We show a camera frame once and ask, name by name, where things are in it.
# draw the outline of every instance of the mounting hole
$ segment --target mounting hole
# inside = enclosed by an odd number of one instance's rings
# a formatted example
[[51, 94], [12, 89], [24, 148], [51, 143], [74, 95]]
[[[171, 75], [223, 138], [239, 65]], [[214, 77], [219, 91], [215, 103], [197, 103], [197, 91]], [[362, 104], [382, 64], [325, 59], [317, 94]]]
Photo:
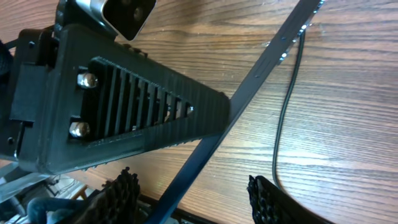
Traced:
[[14, 144], [14, 138], [13, 138], [13, 137], [9, 137], [9, 138], [7, 139], [7, 142], [8, 142], [8, 145]]
[[32, 48], [34, 48], [34, 47], [35, 47], [35, 42], [30, 41], [30, 42], [29, 42], [29, 48], [32, 49]]

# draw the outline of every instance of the wood grain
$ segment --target wood grain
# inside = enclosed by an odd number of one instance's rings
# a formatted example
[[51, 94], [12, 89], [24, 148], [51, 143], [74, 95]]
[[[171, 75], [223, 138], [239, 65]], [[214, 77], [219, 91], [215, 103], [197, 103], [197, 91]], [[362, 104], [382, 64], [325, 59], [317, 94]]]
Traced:
[[[297, 0], [159, 0], [133, 46], [231, 96]], [[53, 23], [56, 0], [5, 1], [3, 41]], [[280, 142], [291, 196], [336, 223], [398, 220], [398, 2], [328, 1], [308, 29]], [[271, 73], [179, 207], [252, 223], [248, 175], [271, 177], [272, 147], [296, 49]], [[100, 188], [129, 166], [159, 198], [198, 142], [70, 175]]]

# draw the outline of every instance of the hex bolt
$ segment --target hex bolt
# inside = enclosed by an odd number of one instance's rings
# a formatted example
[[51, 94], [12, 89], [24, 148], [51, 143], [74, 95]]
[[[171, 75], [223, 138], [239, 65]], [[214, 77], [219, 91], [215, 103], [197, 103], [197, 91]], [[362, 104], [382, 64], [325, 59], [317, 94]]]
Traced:
[[77, 85], [82, 88], [90, 89], [98, 86], [98, 78], [90, 72], [77, 75]]
[[86, 122], [72, 122], [69, 127], [69, 133], [74, 138], [83, 138], [90, 133], [90, 125]]

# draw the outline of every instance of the black cable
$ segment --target black cable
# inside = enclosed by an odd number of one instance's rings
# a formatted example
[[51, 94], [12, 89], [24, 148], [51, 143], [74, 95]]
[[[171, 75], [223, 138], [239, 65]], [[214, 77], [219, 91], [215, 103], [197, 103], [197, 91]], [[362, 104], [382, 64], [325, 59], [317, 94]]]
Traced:
[[305, 42], [305, 31], [302, 32], [302, 34], [300, 35], [300, 44], [298, 46], [296, 64], [294, 65], [292, 79], [290, 81], [289, 88], [287, 89], [284, 104], [282, 106], [282, 109], [280, 110], [278, 128], [277, 128], [276, 137], [275, 137], [274, 154], [272, 156], [272, 178], [274, 179], [275, 186], [277, 186], [283, 192], [285, 192], [285, 190], [284, 190], [283, 186], [280, 184], [280, 181], [278, 179], [277, 167], [276, 167], [277, 158], [278, 158], [279, 140], [280, 140], [280, 135], [282, 133], [282, 126], [284, 123], [286, 108], [287, 108], [287, 105], [289, 104], [290, 96], [292, 95], [292, 92], [293, 92], [293, 87], [296, 82], [297, 74], [299, 73], [301, 58], [302, 58], [303, 49], [304, 49], [304, 42]]

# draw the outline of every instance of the metal strip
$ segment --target metal strip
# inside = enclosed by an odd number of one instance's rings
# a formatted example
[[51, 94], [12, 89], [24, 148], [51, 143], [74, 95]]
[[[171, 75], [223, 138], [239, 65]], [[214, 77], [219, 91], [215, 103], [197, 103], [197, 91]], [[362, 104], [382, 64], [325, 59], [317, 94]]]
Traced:
[[322, 0], [300, 0], [297, 3], [290, 16], [232, 96], [230, 125], [226, 131], [223, 134], [205, 138], [199, 143], [161, 196], [158, 205], [150, 214], [146, 223], [165, 223], [171, 216], [179, 201], [260, 89], [272, 69], [286, 56], [284, 53], [293, 43], [293, 40], [303, 28], [302, 26], [317, 12], [321, 3], [323, 3]]

